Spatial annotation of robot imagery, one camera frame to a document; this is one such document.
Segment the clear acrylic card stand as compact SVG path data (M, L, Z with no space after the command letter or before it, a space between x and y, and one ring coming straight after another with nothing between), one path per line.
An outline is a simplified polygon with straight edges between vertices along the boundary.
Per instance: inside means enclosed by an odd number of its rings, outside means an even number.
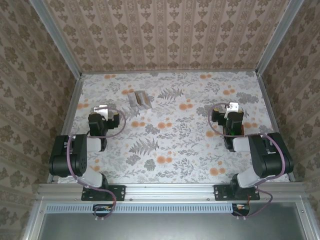
M135 92L139 93L139 97L140 97L140 100L141 100L141 105L138 105L138 103L137 103ZM141 93L145 93L147 95L148 104L143 104L142 103ZM144 90L138 90L138 91L129 92L127 94L127 96L128 96L130 107L135 111L148 110L148 109L152 108L152 104L151 104L151 101L149 99L149 96Z

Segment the aluminium frame post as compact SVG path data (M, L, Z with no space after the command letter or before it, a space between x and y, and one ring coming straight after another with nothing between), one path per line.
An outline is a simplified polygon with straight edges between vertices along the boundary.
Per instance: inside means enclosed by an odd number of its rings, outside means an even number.
M286 10L284 11L275 31L270 38L258 64L255 69L257 76L261 76L266 70L269 62L274 56L277 48L279 47L281 41L284 39L286 32L288 31L290 25L292 24L295 16L297 15L299 9L303 5L304 0L290 0Z
M36 13L38 14L40 20L44 24L47 32L50 34L52 40L57 46L59 52L61 53L63 59L68 65L70 71L72 72L75 79L78 81L81 78L82 71L77 64L75 57L73 56L67 42L63 38L63 34L59 30L54 18L52 17L50 11L45 5L44 0L29 0Z

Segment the aluminium front frame rail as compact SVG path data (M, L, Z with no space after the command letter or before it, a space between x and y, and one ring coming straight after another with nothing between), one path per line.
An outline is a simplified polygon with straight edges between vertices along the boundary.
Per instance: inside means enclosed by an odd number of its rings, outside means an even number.
M216 183L148 183L126 184L125 202L213 202ZM274 202L295 202L306 199L301 182L266 182L258 186L273 195ZM83 187L73 183L41 184L37 201L76 202L81 200Z

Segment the aluminium back rail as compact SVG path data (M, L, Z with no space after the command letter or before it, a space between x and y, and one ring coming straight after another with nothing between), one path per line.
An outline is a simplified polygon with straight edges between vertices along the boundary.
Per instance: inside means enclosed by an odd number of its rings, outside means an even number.
M123 70L123 71L83 71L81 75L102 75L102 74L159 74L159 73L219 73L219 72L256 72L254 68L248 69L161 69L161 70Z

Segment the aluminium side rail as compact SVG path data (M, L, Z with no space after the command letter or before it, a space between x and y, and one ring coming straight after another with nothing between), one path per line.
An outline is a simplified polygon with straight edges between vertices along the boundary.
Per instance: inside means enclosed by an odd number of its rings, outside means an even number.
M273 109L272 109L272 105L271 105L271 102L270 102L270 99L268 97L268 93L267 93L267 90L266 90L266 87L264 85L264 82L263 82L263 78L261 75L257 75L257 81L259 83L259 87L260 87L260 90L261 90L261 93L262 93L262 97L264 99L264 102L265 102L265 106L266 106L266 109L267 109L267 112L268 112L268 116L269 116L269 119L270 119L270 122L271 122L271 126L273 128L273 130L275 132L280 132L279 131L279 127L278 127L278 124L277 124L277 121L276 121L276 118L275 118L275 115L274 115L274 112L273 112Z
M79 78L75 82L75 86L72 92L68 110L65 116L64 124L60 133L61 135L69 135L71 133L79 99L82 93L83 84L84 84L83 73L80 73Z

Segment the grey metal panel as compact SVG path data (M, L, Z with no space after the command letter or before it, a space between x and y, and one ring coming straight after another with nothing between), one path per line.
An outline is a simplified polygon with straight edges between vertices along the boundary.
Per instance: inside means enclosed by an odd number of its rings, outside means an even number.
M47 214L38 240L307 240L293 204L273 203L256 216L230 213Z

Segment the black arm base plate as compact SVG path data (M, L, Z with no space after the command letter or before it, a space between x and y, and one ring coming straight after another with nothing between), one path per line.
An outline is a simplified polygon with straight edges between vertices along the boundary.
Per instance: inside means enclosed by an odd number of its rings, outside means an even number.
M254 188L232 187L229 184L217 184L213 186L216 201L258 201L259 192Z
M117 201L124 201L125 195L126 195L126 186L125 185L109 185L108 190L112 192ZM82 194L81 194L81 200L82 201L96 201L96 202L102 202L102 201L112 201L113 197L110 193L105 191L97 191L93 190L91 188L83 188Z

